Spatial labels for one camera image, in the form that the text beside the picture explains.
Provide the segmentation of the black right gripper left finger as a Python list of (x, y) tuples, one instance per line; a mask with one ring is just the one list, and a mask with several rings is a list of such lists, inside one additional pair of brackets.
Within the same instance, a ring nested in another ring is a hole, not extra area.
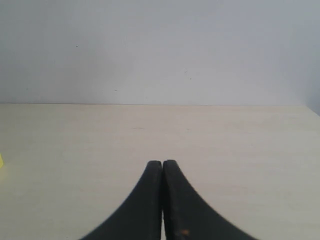
[(125, 201), (84, 240), (159, 240), (162, 231), (162, 163), (147, 163)]

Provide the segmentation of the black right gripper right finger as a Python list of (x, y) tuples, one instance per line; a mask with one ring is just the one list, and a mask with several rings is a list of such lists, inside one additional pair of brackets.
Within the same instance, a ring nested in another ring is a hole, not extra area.
[(162, 210), (167, 240), (251, 240), (196, 192), (175, 160), (163, 162)]

